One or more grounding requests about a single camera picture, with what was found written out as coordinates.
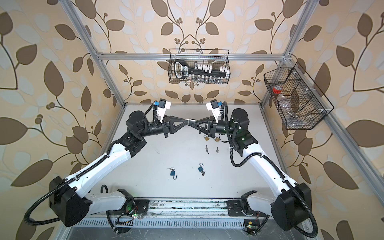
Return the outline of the black padlock with keys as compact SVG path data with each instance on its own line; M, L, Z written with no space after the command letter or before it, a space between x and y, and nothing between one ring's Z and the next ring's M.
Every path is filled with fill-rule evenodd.
M188 120L188 125L189 126L192 126L193 124L195 124L196 123L196 120L194 120L194 119L189 119Z

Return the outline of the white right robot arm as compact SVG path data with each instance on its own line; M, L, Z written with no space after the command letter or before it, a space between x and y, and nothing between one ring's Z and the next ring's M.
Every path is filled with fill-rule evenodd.
M240 200L242 215L253 217L256 213L263 213L273 217L284 231L294 228L308 238L316 237L319 229L312 212L310 188L298 184L266 155L248 130L250 121L244 109L234 109L230 116L227 109L219 112L220 120L215 117L190 120L189 126L206 135L227 136L231 164L236 168L251 164L274 195L269 198L258 191L243 194Z

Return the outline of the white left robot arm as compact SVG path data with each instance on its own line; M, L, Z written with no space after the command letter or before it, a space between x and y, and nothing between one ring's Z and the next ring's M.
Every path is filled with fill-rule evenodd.
M50 187L58 187L59 190L49 197L50 208L66 227L99 212L130 212L134 198L126 190L119 189L99 195L90 194L90 190L110 172L139 153L147 143L146 136L164 134L167 137L193 123L194 120L168 116L157 124L149 122L142 111L132 112L126 122L126 133L113 141L106 153L65 180L57 177L51 181Z

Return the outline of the blue padlock with keys right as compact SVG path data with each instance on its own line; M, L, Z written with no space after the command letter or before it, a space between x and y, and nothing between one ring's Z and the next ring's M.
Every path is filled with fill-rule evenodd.
M205 175L205 170L204 170L204 164L203 163L199 163L199 168L198 168L199 172L202 174L202 176Z

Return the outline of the blue padlock with keys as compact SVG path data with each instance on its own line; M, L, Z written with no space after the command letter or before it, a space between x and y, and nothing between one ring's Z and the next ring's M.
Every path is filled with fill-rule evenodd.
M171 168L169 168L169 170L170 170L170 176L173 177L173 180L176 180L178 178L178 176L176 175L175 168L171 167Z
M202 174L202 176L205 175L205 170L204 170L204 164L203 163L199 163L199 168L198 168L199 172Z

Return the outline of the blue padlock with keys left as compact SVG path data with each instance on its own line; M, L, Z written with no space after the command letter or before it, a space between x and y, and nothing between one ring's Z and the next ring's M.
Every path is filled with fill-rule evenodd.
M173 180L176 180L178 178L178 176L176 175L175 168L171 167L171 168L169 168L169 170L170 170L170 176L173 177Z

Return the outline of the red capped clear bottle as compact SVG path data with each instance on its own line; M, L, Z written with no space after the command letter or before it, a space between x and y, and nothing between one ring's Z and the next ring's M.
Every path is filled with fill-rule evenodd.
M296 98L294 96L289 95L288 93L284 93L283 87L275 85L272 88L273 96L281 105L291 105L296 102Z

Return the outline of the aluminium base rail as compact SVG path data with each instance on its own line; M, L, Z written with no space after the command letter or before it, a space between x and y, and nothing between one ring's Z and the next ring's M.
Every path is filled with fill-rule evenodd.
M246 213L240 199L136 198L136 208L127 214L111 211L85 217L77 227L244 229L251 222L262 223L265 211Z

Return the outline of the aluminium frame profile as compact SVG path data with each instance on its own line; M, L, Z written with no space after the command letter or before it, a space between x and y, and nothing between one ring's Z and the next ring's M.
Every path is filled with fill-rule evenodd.
M228 1L200 1L195 33L191 35L185 22L192 19L192 9L182 2L151 1L149 15L157 20L147 32L158 30L162 36L175 34L175 47L164 46L162 52L144 51L137 43L127 53L102 44L93 37L89 21L96 32L111 40L111 32L120 32L127 21L101 14L99 1L62 1L62 5L79 32L82 41L106 80L106 97L126 104L122 92L112 78L108 66L118 61L145 64L155 61L168 73L166 84L195 90L198 87L231 87L245 85L249 89L235 97L241 104L252 96L263 105L282 109L271 92L258 96L255 85L263 84L262 73L270 80L288 83L288 77L307 82L306 94L299 94L290 106L304 114L295 120L282 116L284 130L314 129L321 121L330 133L318 140L318 147L337 138L362 173L369 189L384 199L384 3L383 1L263 1L263 10L271 16L258 15L258 7L250 2L239 8L233 1L244 25L251 28L242 47L244 52L221 49L218 16L231 13ZM244 15L252 15L254 24Z

